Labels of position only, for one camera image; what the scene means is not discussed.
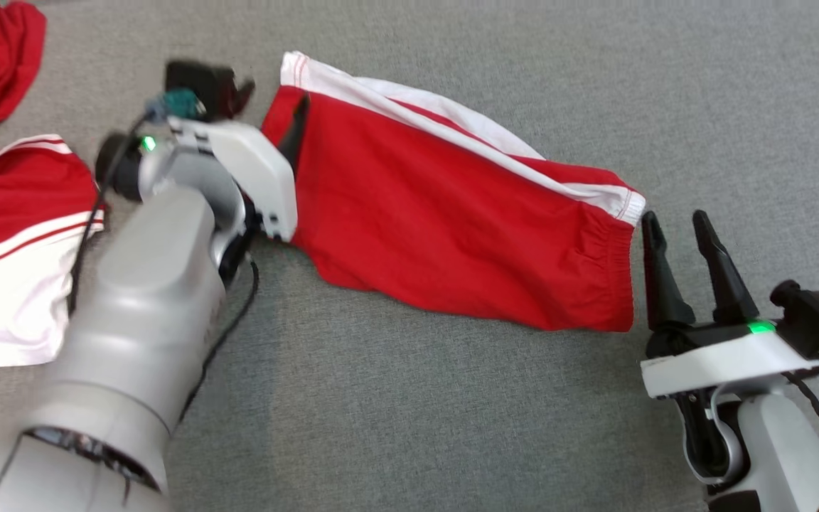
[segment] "red and white garment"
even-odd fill
[[[97,197],[90,171],[58,135],[0,149],[0,366],[55,359],[77,246]],[[103,229],[97,213],[92,233]]]
[[[305,94],[292,242],[323,279],[541,329],[631,327],[646,200],[617,175],[546,160],[448,98],[296,52],[262,126],[271,142]]]

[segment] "red stripe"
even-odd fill
[[[59,233],[64,233],[65,231],[68,231],[68,230],[74,230],[75,228],[82,228],[82,227],[85,226],[85,224],[87,224],[87,221],[84,221],[84,223],[74,224],[73,226],[65,226],[64,228],[60,228],[58,230],[52,230],[52,231],[49,231],[49,233],[42,234],[42,235],[40,235],[40,236],[38,236],[36,238],[33,238],[31,240],[27,240],[27,242],[24,242],[21,245],[19,245],[17,247],[14,247],[12,250],[9,250],[8,252],[0,254],[0,259],[3,259],[5,256],[9,256],[9,254],[12,254],[12,253],[16,252],[17,250],[23,249],[23,247],[27,247],[32,243],[40,242],[40,240],[45,240],[46,238],[49,238],[49,237],[51,237],[53,235],[58,235]],[[101,224],[103,224],[103,220],[100,220],[99,218],[97,218],[97,220],[94,220],[94,224],[100,224],[101,225]]]

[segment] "green light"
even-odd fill
[[[141,139],[141,146],[147,151],[153,151],[154,148],[156,148],[156,139],[150,136],[143,137],[143,139]]]
[[[770,323],[767,320],[754,320],[748,323],[748,329],[751,330],[751,333],[773,333],[776,330],[776,325]]]

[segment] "green led indicator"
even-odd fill
[[[773,333],[776,331],[776,325],[770,323],[770,321],[765,320],[754,320],[751,323],[748,323],[748,329],[751,330],[751,333]]]
[[[150,136],[143,137],[143,139],[141,139],[141,146],[147,151],[153,151],[154,148],[156,148],[156,139]]]

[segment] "gray fabric surface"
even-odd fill
[[[819,288],[819,3],[103,0],[43,12],[43,68],[0,146],[56,132],[92,162],[107,130],[159,90],[170,55],[253,75],[244,120],[259,124],[280,56],[298,49],[452,97],[551,159],[618,172],[662,218],[701,315],[712,294],[695,208],[764,314],[776,313],[767,296],[782,279]],[[133,207],[113,204],[116,229]],[[331,287],[290,247],[254,254],[259,299],[168,456],[179,510],[702,510],[675,408],[641,386],[637,243],[628,334],[432,314]],[[0,421],[38,373],[0,370]]]

